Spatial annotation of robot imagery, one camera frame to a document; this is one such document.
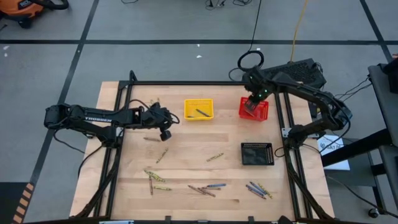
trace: black basket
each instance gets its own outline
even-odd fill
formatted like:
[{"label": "black basket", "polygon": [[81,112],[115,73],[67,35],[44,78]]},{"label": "black basket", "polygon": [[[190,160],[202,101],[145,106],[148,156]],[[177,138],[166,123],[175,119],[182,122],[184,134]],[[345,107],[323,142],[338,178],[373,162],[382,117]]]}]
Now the black basket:
[{"label": "black basket", "polygon": [[241,143],[242,164],[254,166],[273,166],[274,154],[271,143]]}]

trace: white paper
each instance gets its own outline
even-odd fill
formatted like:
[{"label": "white paper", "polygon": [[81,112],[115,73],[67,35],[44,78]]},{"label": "white paper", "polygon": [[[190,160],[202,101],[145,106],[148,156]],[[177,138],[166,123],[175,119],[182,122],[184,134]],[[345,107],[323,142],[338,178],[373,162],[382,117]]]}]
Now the white paper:
[{"label": "white paper", "polygon": [[[336,140],[338,136],[332,136],[332,135],[324,135],[322,138],[318,140],[318,148],[321,151],[325,146],[329,145],[332,141]],[[333,143],[331,146],[329,146],[327,149],[325,149],[323,152],[321,152],[321,155],[326,155],[330,152],[333,152],[336,149],[339,149],[343,147],[343,140],[339,139],[335,143]],[[341,161],[336,164],[332,164],[330,166],[324,167],[324,169],[329,169],[329,170],[349,170],[349,164],[348,161]]]}]

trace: orange vacuum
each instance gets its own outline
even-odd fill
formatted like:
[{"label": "orange vacuum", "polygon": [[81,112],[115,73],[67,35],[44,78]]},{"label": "orange vacuum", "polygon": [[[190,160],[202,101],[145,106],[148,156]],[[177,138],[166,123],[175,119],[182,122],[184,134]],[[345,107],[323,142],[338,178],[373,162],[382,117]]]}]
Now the orange vacuum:
[{"label": "orange vacuum", "polygon": [[32,19],[41,15],[45,8],[64,10],[69,7],[68,0],[55,4],[51,0],[0,0],[0,18],[17,21],[22,28],[30,28]]}]

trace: metal leg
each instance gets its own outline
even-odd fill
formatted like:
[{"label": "metal leg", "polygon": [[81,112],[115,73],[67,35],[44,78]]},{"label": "metal leg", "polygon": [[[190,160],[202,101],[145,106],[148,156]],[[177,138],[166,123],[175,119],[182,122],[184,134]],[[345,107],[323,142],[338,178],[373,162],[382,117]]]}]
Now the metal leg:
[{"label": "metal leg", "polygon": [[322,164],[326,167],[391,143],[390,133],[387,129],[383,129],[322,156]]}]

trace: yellow cable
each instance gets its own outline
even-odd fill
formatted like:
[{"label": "yellow cable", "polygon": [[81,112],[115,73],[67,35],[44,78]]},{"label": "yellow cable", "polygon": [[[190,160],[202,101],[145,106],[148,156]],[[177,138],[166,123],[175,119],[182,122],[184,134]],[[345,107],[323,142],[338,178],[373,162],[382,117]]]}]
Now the yellow cable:
[{"label": "yellow cable", "polygon": [[290,55],[290,61],[291,61],[291,62],[293,62],[293,56],[294,56],[294,50],[295,50],[295,43],[296,43],[297,31],[298,31],[298,29],[299,29],[301,20],[303,19],[304,12],[305,12],[305,8],[307,7],[307,4],[308,4],[308,0],[305,0],[303,10],[301,11],[301,15],[300,15],[300,18],[298,19],[298,22],[297,22],[297,25],[296,25],[296,29],[294,30],[292,54]]}]

